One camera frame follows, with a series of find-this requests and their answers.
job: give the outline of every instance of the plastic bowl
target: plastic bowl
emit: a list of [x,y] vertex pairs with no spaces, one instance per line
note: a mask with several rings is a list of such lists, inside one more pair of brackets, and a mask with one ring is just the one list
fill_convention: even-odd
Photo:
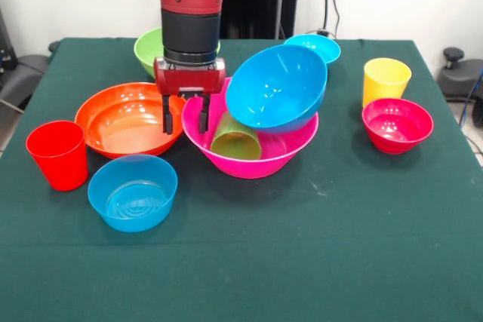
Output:
[[156,57],[163,57],[165,49],[163,48],[163,33],[162,28],[154,28],[142,36],[140,36],[134,44],[134,54],[141,62],[141,66],[149,73],[151,77],[154,76],[154,59]]
[[188,138],[224,173],[241,179],[259,179],[273,175],[282,169],[300,150],[306,147],[317,134],[318,114],[301,129],[280,135],[258,132],[262,148],[260,160],[238,160],[227,158],[210,151],[211,141],[218,122],[225,111],[225,93],[229,79],[226,80],[220,94],[211,96],[208,132],[198,131],[198,117],[202,109],[202,99],[188,100],[183,110],[183,126]]
[[429,137],[434,121],[417,103],[381,98],[362,110],[362,120],[372,143],[386,154],[398,155],[411,150]]
[[228,110],[241,124],[265,133],[305,126],[325,95],[327,66],[308,48],[278,45],[247,60],[226,92]]
[[181,112],[185,100],[170,98],[174,129],[163,133],[162,97],[155,84],[127,83],[102,90],[77,111],[75,122],[85,143],[107,158],[131,154],[160,155],[183,132]]
[[330,68],[340,57],[340,46],[333,39],[316,34],[301,34],[289,38],[285,44],[302,45],[316,52]]
[[130,155],[110,161],[93,176],[91,206],[120,232],[142,232],[162,222],[171,211],[178,178],[166,161]]

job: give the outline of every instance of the light blue bowl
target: light blue bowl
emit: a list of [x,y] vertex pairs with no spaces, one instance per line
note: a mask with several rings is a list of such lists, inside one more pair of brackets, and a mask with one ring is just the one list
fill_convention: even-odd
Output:
[[91,206],[120,232],[142,232],[162,222],[171,211],[178,178],[174,168],[151,155],[129,155],[110,161],[93,176]]
[[285,44],[302,45],[316,52],[330,68],[340,57],[340,46],[332,39],[316,34],[301,34],[289,38]]
[[325,95],[327,66],[308,48],[278,45],[243,63],[226,92],[226,105],[240,123],[265,133],[299,130]]

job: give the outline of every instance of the green cup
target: green cup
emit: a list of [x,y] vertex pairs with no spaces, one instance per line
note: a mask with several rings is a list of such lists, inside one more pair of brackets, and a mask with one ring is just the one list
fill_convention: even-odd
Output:
[[220,119],[211,142],[211,151],[238,160],[260,160],[262,156],[257,132],[240,124],[229,112],[225,112]]

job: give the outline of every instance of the yellow cup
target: yellow cup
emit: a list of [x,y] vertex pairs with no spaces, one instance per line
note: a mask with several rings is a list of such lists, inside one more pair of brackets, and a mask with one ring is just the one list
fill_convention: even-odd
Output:
[[362,107],[379,98],[401,98],[411,79],[411,69],[391,58],[375,58],[364,66]]

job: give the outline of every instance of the red cup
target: red cup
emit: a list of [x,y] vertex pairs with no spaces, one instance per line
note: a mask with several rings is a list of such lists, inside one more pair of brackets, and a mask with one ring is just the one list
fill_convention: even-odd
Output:
[[74,122],[43,124],[27,137],[26,148],[53,189],[68,192],[88,179],[84,131]]

